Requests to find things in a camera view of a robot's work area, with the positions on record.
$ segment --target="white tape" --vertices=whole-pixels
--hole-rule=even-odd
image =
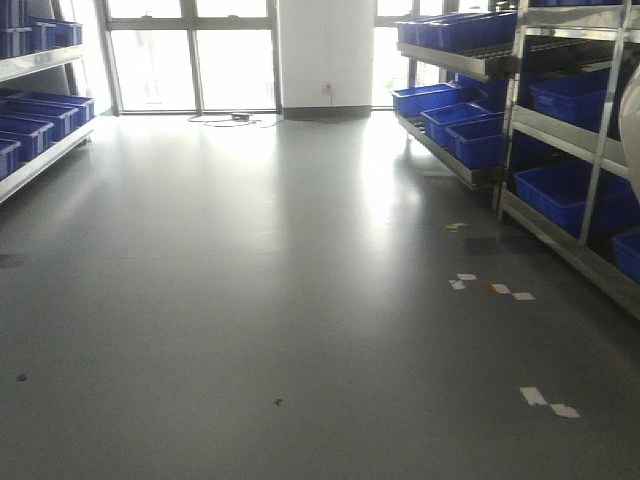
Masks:
[[[509,287],[507,287],[502,283],[492,283],[491,287],[496,291],[496,293],[499,293],[501,295],[504,295],[506,293],[511,293],[511,290],[509,290]]]
[[[524,395],[524,398],[527,400],[527,402],[529,402],[529,405],[531,405],[532,407],[534,405],[548,405],[547,401],[540,393],[540,390],[538,390],[536,387],[522,387],[520,388],[520,391],[522,392],[522,395]]]
[[[449,280],[449,283],[451,284],[451,288],[453,288],[454,290],[464,290],[465,288],[467,288],[464,285],[464,282],[460,280]]]
[[[556,415],[563,418],[580,418],[580,414],[575,408],[567,407],[562,403],[551,405]]]
[[[531,295],[529,292],[523,292],[523,293],[514,293],[513,294],[513,298],[515,298],[518,301],[522,301],[522,300],[535,300],[536,297],[534,297],[533,295]]]

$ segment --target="metal shelving rack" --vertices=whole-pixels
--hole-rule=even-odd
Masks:
[[[82,58],[83,52],[82,45],[76,45],[0,60],[0,83],[79,60]],[[83,125],[22,168],[0,180],[0,203],[11,197],[74,147],[84,142],[91,135],[94,124],[95,120],[92,120]]]
[[[430,63],[445,70],[462,73],[469,77],[487,81],[490,79],[506,78],[511,58],[511,45],[499,45],[468,52],[444,52],[430,48],[418,47],[406,43],[398,43],[400,53],[414,61]],[[419,117],[407,118],[397,115],[400,125],[407,133],[423,144],[442,163],[449,167],[470,189],[492,187],[499,179],[500,169],[471,170],[440,147],[424,134],[422,121]]]
[[[598,133],[517,104],[522,66],[529,54],[526,41],[536,37],[580,39],[594,46],[602,43],[613,46],[609,58],[611,74],[608,92]],[[511,139],[514,131],[522,132],[593,165],[580,236],[574,238],[569,235],[510,191],[510,142],[501,181],[495,191],[500,217],[506,213],[514,218],[640,319],[640,285],[589,247],[591,220],[601,171],[623,178],[629,176],[621,143],[608,137],[625,43],[640,43],[640,7],[632,6],[631,0],[623,0],[622,5],[584,7],[530,7],[529,0],[520,1],[518,30],[513,48],[516,69],[510,82],[505,134]]]
[[[429,63],[481,81],[508,78],[516,68],[513,61],[513,44],[496,45],[464,52],[445,52],[398,43],[397,49],[401,55],[411,60]],[[606,52],[602,46],[594,49],[591,42],[582,38],[541,38],[531,47],[531,55],[533,65],[538,69],[543,69],[550,66],[559,68],[576,58],[583,61],[604,59],[610,56],[610,52]],[[410,83],[414,85],[415,78],[410,79]],[[398,117],[398,119],[412,137],[449,167],[468,188],[490,188],[499,181],[500,168],[470,170],[446,149],[437,145],[424,134],[418,117]]]

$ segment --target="blue plastic bin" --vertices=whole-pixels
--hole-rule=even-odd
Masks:
[[[460,88],[450,83],[396,90],[392,95],[393,109],[404,117],[417,117],[425,110],[471,102],[479,96],[475,88]]]
[[[53,105],[76,107],[79,112],[74,116],[74,118],[77,118],[77,122],[73,126],[74,130],[95,117],[95,100],[93,98],[41,92],[21,92],[16,96],[23,99],[51,103]]]
[[[489,115],[484,108],[470,103],[458,103],[449,107],[422,112],[424,133],[441,147],[447,146],[446,127],[468,123]]]
[[[0,180],[18,169],[21,145],[20,142],[0,138]]]
[[[432,16],[424,16],[396,22],[396,27],[398,29],[398,42],[408,43],[410,45],[419,45],[418,26],[424,22],[430,21],[432,18]]]
[[[36,103],[29,100],[0,100],[0,109],[5,112],[18,114],[44,115],[43,121],[51,121],[54,124],[52,140],[59,142],[73,130],[73,117],[78,114],[78,109],[68,106],[58,106],[46,103]]]
[[[56,26],[56,47],[70,47],[82,43],[82,24],[52,18],[30,17],[32,22],[52,23]]]
[[[640,283],[640,232],[614,237],[613,246],[618,268]]]
[[[56,26],[53,23],[31,21],[29,52],[44,52],[56,46]]]
[[[21,57],[29,53],[31,27],[0,30],[0,59]]]
[[[519,172],[514,178],[522,200],[574,237],[580,234],[591,179],[589,163],[570,160]],[[592,224],[599,233],[640,224],[640,206],[629,182],[602,172]]]
[[[513,132],[509,169],[517,171],[532,168],[533,163],[548,160],[555,151],[556,149],[548,143],[522,132]]]
[[[504,151],[503,123],[500,116],[447,127],[451,153],[471,170],[497,167]]]
[[[0,138],[22,143],[20,161],[28,162],[51,146],[53,123],[0,115]]]
[[[493,80],[491,82],[481,82],[475,78],[467,77],[456,73],[453,82],[461,87],[475,87],[483,92],[487,98],[502,97],[506,100],[509,80]]]
[[[427,28],[436,37],[439,50],[456,52],[512,43],[515,37],[515,12],[475,14],[475,16],[430,22]]]
[[[26,25],[26,0],[0,0],[0,29],[8,30]]]
[[[480,13],[459,13],[459,12],[450,12],[443,13],[442,15],[437,15],[435,17],[431,17],[429,21],[422,22],[416,27],[416,35],[418,45],[421,47],[427,48],[440,48],[440,37],[438,27],[446,22],[455,22],[463,19],[471,19],[475,17],[480,17],[483,14]]]
[[[536,111],[597,132],[607,94],[609,69],[582,73],[531,87]]]
[[[503,113],[507,106],[504,98],[485,98],[482,100],[476,100],[472,105],[484,108],[490,113]]]

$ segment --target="epoxy floor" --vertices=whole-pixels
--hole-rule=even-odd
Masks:
[[[490,203],[391,114],[105,119],[0,207],[0,478],[640,478],[638,323]]]

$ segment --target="stainless steel shelf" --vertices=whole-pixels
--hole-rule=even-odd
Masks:
[[[75,132],[65,137],[63,140],[54,144],[51,148],[46,150],[42,155],[34,158],[22,168],[15,171],[7,178],[0,181],[0,203],[3,203],[11,195],[16,193],[27,183],[40,175],[43,171],[53,165],[56,161],[62,158],[65,154],[82,143],[94,130],[94,126],[97,120],[83,125]]]
[[[420,121],[415,122],[411,119],[396,114],[400,125],[404,127],[416,140],[424,145],[438,160],[449,167],[453,173],[462,181],[464,185],[472,190],[492,187],[498,180],[500,169],[490,168],[482,170],[470,170],[462,164],[457,158],[451,155],[447,150],[435,143],[427,137],[420,129]]]
[[[420,62],[437,65],[481,81],[507,78],[515,69],[513,44],[444,52],[431,48],[398,43],[400,53]],[[608,44],[594,45],[583,39],[539,38],[529,47],[528,61],[532,71],[563,68],[568,63],[593,63],[611,58]]]
[[[531,7],[525,13],[528,35],[586,40],[616,39],[621,5]],[[627,41],[640,42],[640,7],[633,7]]]
[[[405,57],[437,65],[477,80],[487,81],[491,78],[508,75],[513,46],[507,44],[469,52],[452,53],[398,43],[398,50]]]
[[[640,285],[614,265],[531,208],[511,192],[502,194],[503,211],[547,244],[629,313],[640,319]]]
[[[57,48],[46,52],[0,60],[0,82],[22,77],[82,58],[84,46]]]
[[[515,130],[587,162],[593,161],[593,154],[598,144],[598,134],[595,132],[520,106],[514,108],[512,124]],[[602,168],[620,177],[629,178],[629,168],[620,142],[613,139],[607,140]]]

